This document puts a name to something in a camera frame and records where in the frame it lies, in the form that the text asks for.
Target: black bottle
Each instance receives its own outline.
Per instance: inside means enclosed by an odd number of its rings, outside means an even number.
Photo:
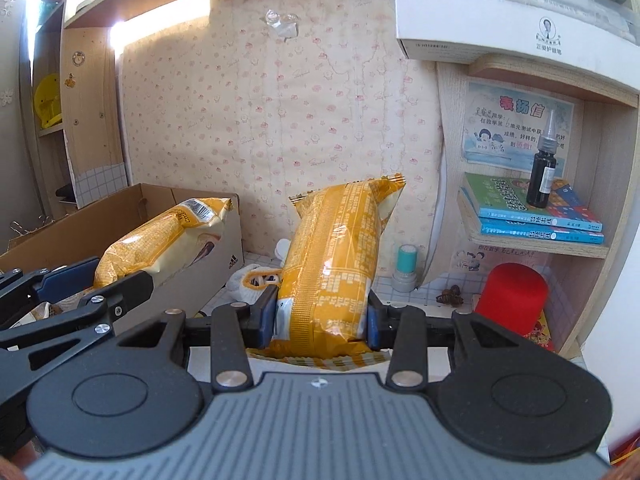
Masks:
[[[550,109],[549,117],[546,118],[545,131],[538,139],[538,152],[533,156],[531,179],[527,190],[527,204],[533,207],[544,209],[549,201],[549,193],[551,193],[551,185],[556,172],[554,155],[557,149],[554,111]]]

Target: yellow snack bag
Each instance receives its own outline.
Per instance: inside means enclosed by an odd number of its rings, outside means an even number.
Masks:
[[[327,187],[291,198],[302,222],[282,270],[271,358],[369,352],[362,341],[380,235],[404,177]]]
[[[152,218],[104,251],[94,275],[100,288],[137,270],[154,286],[207,256],[225,229],[230,198],[190,198]]]

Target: gray gripper base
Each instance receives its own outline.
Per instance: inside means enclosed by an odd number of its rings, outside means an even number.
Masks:
[[[252,390],[214,398],[170,445],[90,462],[49,451],[32,480],[595,480],[595,454],[515,463],[451,436],[423,397],[394,394],[375,374],[267,373]]]

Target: red container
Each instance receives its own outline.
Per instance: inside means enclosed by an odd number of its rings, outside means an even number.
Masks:
[[[489,273],[476,312],[520,335],[533,330],[549,289],[535,270],[500,264]]]

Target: blue book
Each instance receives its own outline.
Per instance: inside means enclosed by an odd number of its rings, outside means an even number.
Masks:
[[[465,173],[462,186],[480,218],[602,231],[602,223],[580,202],[569,183],[559,178],[552,184],[549,204],[544,209],[527,204],[526,178]]]
[[[462,200],[466,201],[468,209],[474,211],[466,189],[461,187],[460,191],[462,192]],[[578,242],[596,245],[604,243],[604,235],[592,231],[567,229],[565,227],[551,225],[536,225],[528,222],[498,220],[495,218],[480,218],[477,214],[474,215],[473,220],[476,228],[483,235],[536,238],[538,240],[556,240],[558,242]]]

